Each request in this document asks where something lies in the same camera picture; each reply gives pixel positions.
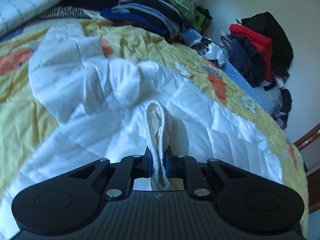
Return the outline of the white quilted down jacket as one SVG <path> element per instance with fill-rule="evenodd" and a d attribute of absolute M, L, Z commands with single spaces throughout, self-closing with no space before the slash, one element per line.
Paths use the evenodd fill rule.
<path fill-rule="evenodd" d="M 283 181 L 280 160 L 258 127 L 161 64 L 157 35 L 131 29 L 147 58 L 105 56 L 99 27 L 54 25 L 36 50 L 1 78 L 1 239 L 18 233 L 11 212 L 26 187 L 100 158 L 116 163 L 160 139 L 199 162 L 217 158 Z"/>

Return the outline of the red and black clothes pile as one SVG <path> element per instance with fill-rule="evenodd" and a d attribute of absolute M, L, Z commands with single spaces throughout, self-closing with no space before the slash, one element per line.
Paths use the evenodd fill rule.
<path fill-rule="evenodd" d="M 285 31 L 267 11 L 231 24 L 227 34 L 232 42 L 229 62 L 253 88 L 260 87 L 268 94 L 264 103 L 272 104 L 270 116 L 285 129 L 292 97 L 284 85 L 293 61 Z"/>

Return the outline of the dark folded clothes stack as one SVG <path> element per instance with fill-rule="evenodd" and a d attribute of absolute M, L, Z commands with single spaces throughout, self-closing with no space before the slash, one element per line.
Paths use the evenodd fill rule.
<path fill-rule="evenodd" d="M 194 28 L 169 0 L 62 0 L 60 5 L 97 11 L 114 23 L 134 24 L 168 41 Z"/>

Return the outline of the yellow cartoon print bedspread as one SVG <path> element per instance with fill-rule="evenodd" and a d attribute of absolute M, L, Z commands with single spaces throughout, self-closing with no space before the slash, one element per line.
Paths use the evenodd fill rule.
<path fill-rule="evenodd" d="M 149 148 L 155 175 L 138 189 L 176 189 L 164 151 L 210 158 L 282 183 L 307 202 L 303 159 L 272 117 L 196 51 L 107 21 L 26 31 L 1 54 L 31 47 L 1 76 L 1 239 L 18 233 L 13 198 L 35 183 Z"/>

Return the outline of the black white plastic bag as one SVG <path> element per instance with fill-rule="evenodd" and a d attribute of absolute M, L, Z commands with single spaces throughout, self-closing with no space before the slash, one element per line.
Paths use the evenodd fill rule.
<path fill-rule="evenodd" d="M 190 44 L 191 49 L 197 51 L 197 53 L 213 63 L 219 68 L 225 65 L 225 57 L 222 49 L 213 42 L 210 38 L 198 38 L 193 40 Z"/>

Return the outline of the light blue knitted blanket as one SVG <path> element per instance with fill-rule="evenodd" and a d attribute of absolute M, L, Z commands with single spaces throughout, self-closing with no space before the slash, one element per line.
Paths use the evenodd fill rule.
<path fill-rule="evenodd" d="M 187 29 L 184 32 L 180 33 L 181 38 L 183 39 L 186 46 L 191 48 L 190 44 L 193 40 L 202 38 L 196 30 Z M 264 100 L 267 99 L 268 94 L 262 91 L 262 88 L 253 88 L 247 80 L 240 74 L 240 72 L 229 62 L 230 59 L 230 48 L 231 48 L 231 39 L 229 35 L 221 31 L 220 35 L 221 41 L 217 44 L 223 51 L 225 57 L 225 65 L 220 68 L 222 71 L 232 79 L 242 90 L 244 90 L 249 96 L 251 96 L 268 114 L 272 114 L 272 104 L 265 104 Z"/>

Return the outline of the zebra striped garment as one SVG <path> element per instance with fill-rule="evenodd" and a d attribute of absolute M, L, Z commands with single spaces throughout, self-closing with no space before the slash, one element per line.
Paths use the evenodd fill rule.
<path fill-rule="evenodd" d="M 72 6 L 54 6 L 41 12 L 32 18 L 32 20 L 49 20 L 61 18 L 74 19 L 103 19 L 100 12 L 88 9 L 82 9 Z"/>

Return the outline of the white patterned quilt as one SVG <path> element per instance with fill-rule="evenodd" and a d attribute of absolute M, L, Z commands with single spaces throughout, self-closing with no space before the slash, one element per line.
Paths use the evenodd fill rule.
<path fill-rule="evenodd" d="M 1 0 L 1 36 L 29 21 L 61 0 Z"/>

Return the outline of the wooden door frame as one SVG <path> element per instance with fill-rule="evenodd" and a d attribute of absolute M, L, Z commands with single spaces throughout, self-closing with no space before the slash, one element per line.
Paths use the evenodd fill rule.
<path fill-rule="evenodd" d="M 313 127 L 308 133 L 294 142 L 299 151 L 305 150 L 319 140 L 319 124 Z M 319 165 L 314 168 L 307 168 L 304 164 L 306 179 L 309 191 L 309 212 L 319 210 Z"/>

